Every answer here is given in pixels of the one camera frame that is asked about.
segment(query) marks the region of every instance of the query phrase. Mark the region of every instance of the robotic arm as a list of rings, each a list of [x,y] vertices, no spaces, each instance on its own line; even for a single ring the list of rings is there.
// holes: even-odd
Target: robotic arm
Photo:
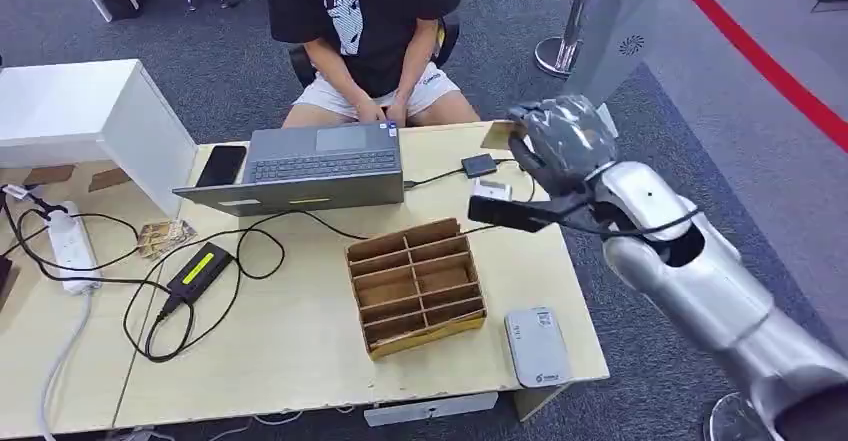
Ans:
[[[509,146],[551,195],[520,203],[474,196],[469,217],[535,232],[588,206],[612,270],[709,352],[777,440],[842,438],[848,362],[774,304],[739,251],[650,167],[618,161],[582,96],[514,108]]]

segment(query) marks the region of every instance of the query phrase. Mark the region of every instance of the cardboard organizer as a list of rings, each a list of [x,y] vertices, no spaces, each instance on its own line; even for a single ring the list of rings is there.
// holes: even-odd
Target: cardboard organizer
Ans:
[[[483,325],[486,305],[456,219],[355,243],[346,254],[372,359]]]

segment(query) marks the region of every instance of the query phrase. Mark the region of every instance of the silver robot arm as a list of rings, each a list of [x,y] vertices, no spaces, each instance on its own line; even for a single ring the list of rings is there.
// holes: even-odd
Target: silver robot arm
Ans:
[[[532,145],[529,155],[513,149],[522,166],[552,196],[588,193],[595,218],[618,234],[604,236],[612,270],[714,356],[772,437],[845,436],[846,360],[775,306],[739,251],[703,213],[692,215],[691,201],[650,167],[617,162],[613,137],[588,100],[564,96],[511,115]],[[823,409],[841,409],[841,417]],[[838,436],[821,432],[837,418],[838,428],[824,429],[841,429]],[[813,423],[819,432],[810,431]]]

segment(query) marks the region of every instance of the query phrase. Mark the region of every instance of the laptop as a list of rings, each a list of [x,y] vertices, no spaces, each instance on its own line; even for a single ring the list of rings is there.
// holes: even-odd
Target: laptop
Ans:
[[[394,123],[255,131],[241,184],[174,189],[233,216],[403,202]]]

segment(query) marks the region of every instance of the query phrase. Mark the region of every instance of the red floor line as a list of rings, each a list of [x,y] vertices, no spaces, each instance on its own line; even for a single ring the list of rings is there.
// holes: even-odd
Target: red floor line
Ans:
[[[692,0],[784,98],[848,152],[848,123],[804,87],[727,14],[716,0]]]

